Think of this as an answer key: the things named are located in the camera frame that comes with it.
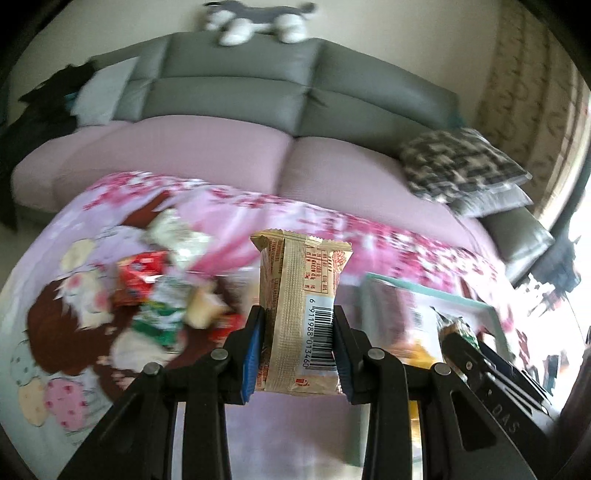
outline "plaid pillow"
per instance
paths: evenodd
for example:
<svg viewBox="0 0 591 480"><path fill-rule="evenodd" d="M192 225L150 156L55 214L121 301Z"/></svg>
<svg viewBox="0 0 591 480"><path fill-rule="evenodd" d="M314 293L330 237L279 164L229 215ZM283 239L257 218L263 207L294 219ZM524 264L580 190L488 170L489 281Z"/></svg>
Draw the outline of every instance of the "plaid pillow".
<svg viewBox="0 0 591 480"><path fill-rule="evenodd" d="M401 146L400 160L413 194L440 203L473 192L502 192L531 178L471 128L419 135Z"/></svg>

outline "red snack package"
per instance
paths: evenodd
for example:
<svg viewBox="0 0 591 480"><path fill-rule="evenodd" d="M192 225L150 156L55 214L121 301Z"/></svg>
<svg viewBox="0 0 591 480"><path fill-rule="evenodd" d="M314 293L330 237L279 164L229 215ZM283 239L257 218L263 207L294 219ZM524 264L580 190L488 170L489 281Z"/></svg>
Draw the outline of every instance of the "red snack package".
<svg viewBox="0 0 591 480"><path fill-rule="evenodd" d="M215 326L209 331L207 338L217 346L223 346L228 335L234 330L243 328L245 323L244 317L238 313L222 315Z"/></svg>
<svg viewBox="0 0 591 480"><path fill-rule="evenodd" d="M133 299L142 303L148 300L158 277L164 274L168 252L143 252L117 262L119 281Z"/></svg>
<svg viewBox="0 0 591 480"><path fill-rule="evenodd" d="M115 287L115 291L113 295L111 295L111 303L113 307L134 307L136 305L140 305L141 302L132 296L131 293L127 291L125 288L125 284L121 281L120 278L117 279L117 285Z"/></svg>

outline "barcode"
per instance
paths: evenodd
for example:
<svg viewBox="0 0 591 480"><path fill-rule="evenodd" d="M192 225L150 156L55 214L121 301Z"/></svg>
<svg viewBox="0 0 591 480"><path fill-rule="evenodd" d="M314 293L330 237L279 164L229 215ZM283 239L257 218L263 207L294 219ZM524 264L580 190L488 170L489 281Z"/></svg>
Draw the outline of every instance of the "barcode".
<svg viewBox="0 0 591 480"><path fill-rule="evenodd" d="M423 316L416 310L413 310L413 323L417 330L423 329Z"/></svg>
<svg viewBox="0 0 591 480"><path fill-rule="evenodd" d="M332 308L314 307L312 353L306 370L336 370L332 354L332 316Z"/></svg>

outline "plush toy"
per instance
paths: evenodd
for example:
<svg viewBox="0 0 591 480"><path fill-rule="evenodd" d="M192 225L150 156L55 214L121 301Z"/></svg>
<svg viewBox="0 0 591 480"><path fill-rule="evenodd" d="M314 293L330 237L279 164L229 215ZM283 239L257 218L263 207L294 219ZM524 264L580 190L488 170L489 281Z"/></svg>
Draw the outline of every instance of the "plush toy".
<svg viewBox="0 0 591 480"><path fill-rule="evenodd" d="M255 32L277 33L283 43L297 43L308 38L305 19L316 10L314 3L295 7L247 7L237 0L209 2L206 30L225 32L220 45L240 45L252 38Z"/></svg>

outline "blue gripper pad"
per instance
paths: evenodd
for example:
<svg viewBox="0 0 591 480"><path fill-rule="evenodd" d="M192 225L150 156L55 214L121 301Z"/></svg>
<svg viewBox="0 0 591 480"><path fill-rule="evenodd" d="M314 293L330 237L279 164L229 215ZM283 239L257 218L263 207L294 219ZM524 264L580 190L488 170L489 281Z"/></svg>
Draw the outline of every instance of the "blue gripper pad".
<svg viewBox="0 0 591 480"><path fill-rule="evenodd" d="M335 355L336 369L339 373L340 387L347 396L347 400L351 402L353 400L353 366L345 351L345 344L341 334L335 327L333 327L333 353Z"/></svg>
<svg viewBox="0 0 591 480"><path fill-rule="evenodd" d="M257 322L242 365L242 398L244 402L248 402L252 393L255 391L256 376L258 375L258 365L261 356L261 332L261 322Z"/></svg>

